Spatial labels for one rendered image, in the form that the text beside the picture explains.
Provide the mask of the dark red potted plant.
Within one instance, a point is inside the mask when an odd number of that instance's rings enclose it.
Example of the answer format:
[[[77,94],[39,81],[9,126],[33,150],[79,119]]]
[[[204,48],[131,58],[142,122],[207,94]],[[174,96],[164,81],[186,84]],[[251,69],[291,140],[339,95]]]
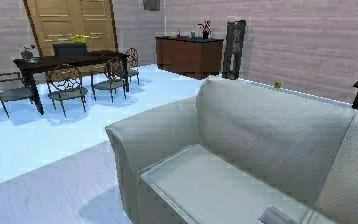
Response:
[[[210,21],[209,20],[204,20],[203,23],[199,23],[198,26],[201,29],[202,32],[202,38],[203,39],[208,39],[209,35],[211,34],[211,29],[210,29]]]

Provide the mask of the ornate brown metal chair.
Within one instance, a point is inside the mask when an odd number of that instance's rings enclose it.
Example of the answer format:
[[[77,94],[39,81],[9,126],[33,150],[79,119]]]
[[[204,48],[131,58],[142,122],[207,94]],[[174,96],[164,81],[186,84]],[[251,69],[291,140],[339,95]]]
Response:
[[[94,82],[96,74],[103,73],[106,77],[105,81]],[[90,71],[90,82],[94,100],[96,98],[96,90],[106,90],[110,92],[111,102],[114,102],[113,93],[117,88],[123,88],[123,95],[126,95],[126,70],[123,67],[123,61],[119,57],[109,59],[102,70]]]
[[[79,98],[83,111],[86,111],[85,96],[88,90],[83,86],[82,74],[77,67],[70,64],[56,66],[46,75],[46,83],[49,91],[48,97],[53,107],[56,107],[55,102],[58,101],[63,114],[66,114],[64,101]]]
[[[133,77],[139,79],[138,71],[138,52],[135,48],[129,48],[126,52],[127,54],[127,66],[128,66],[128,77],[129,81],[132,81]]]
[[[34,103],[34,93],[31,90],[30,85],[25,82],[25,79],[20,72],[0,73],[0,83],[13,81],[20,81],[22,87],[0,91],[0,103],[2,104],[7,117],[9,117],[9,113],[5,106],[6,102],[29,99],[31,104]]]

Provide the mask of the yellow object on box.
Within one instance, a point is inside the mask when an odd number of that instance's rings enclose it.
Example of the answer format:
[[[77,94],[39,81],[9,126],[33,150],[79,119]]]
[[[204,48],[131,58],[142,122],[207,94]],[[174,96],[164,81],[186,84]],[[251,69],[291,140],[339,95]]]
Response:
[[[74,34],[71,36],[71,38],[76,42],[76,43],[85,43],[86,39],[89,38],[89,35],[84,35],[84,34]]]

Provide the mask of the grey framed wall picture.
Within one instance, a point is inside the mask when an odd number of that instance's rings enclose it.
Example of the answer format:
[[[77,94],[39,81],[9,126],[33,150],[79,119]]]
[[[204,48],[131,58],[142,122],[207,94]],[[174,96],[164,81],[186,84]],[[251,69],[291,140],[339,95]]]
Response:
[[[143,6],[147,11],[159,11],[160,0],[143,0]]]

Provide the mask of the dark wooden dining table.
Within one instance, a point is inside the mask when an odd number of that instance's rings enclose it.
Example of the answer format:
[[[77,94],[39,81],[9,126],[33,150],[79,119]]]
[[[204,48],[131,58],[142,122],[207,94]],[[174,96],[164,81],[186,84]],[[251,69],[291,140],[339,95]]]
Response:
[[[33,91],[33,101],[36,105],[38,112],[43,115],[43,106],[34,80],[34,75],[36,73],[52,71],[56,66],[61,64],[69,64],[74,67],[102,64],[115,57],[119,57],[122,60],[125,77],[128,77],[128,55],[125,53],[106,50],[88,52],[85,56],[79,56],[75,58],[44,56],[39,59],[38,63],[27,63],[24,59],[14,59],[13,62],[20,70],[25,82],[30,86],[30,89]]]

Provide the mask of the small grey potted plant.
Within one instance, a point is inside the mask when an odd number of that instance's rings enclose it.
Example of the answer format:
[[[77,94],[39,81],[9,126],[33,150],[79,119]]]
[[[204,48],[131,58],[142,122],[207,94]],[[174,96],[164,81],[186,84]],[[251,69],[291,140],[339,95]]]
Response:
[[[30,49],[34,49],[34,45],[30,45],[29,47],[25,47],[24,50],[21,52],[21,56],[25,61],[28,61],[33,57],[33,53],[30,52]]]

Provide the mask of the pale grey sofa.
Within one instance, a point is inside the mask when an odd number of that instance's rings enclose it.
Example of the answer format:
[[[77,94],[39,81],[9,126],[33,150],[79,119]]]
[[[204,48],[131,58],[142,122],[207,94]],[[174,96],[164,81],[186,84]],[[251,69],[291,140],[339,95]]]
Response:
[[[132,224],[358,224],[358,111],[209,77],[109,125]]]

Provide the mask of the tan wooden double door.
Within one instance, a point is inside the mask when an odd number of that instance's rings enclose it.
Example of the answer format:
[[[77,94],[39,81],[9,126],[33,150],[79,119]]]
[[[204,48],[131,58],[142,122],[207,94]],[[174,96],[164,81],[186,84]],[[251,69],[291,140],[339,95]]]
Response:
[[[89,51],[118,49],[112,0],[23,0],[40,56],[86,36]]]

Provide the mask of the dark box on table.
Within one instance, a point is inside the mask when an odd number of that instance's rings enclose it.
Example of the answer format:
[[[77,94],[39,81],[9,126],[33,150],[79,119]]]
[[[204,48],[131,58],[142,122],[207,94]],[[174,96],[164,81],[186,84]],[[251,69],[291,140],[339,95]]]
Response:
[[[53,45],[54,54],[58,58],[73,58],[88,54],[85,43],[60,43]]]

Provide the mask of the brown wooden sideboard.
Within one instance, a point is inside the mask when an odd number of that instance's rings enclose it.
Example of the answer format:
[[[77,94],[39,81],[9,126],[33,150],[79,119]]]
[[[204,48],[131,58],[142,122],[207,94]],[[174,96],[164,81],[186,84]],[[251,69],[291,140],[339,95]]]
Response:
[[[157,66],[194,79],[221,71],[223,39],[156,37]]]

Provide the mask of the small grey remote control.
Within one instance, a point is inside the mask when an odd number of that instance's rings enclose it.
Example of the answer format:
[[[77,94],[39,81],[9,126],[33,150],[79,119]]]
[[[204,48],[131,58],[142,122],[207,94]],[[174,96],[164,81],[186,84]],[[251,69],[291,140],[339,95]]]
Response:
[[[263,224],[298,224],[291,217],[275,207],[268,207],[258,220]]]

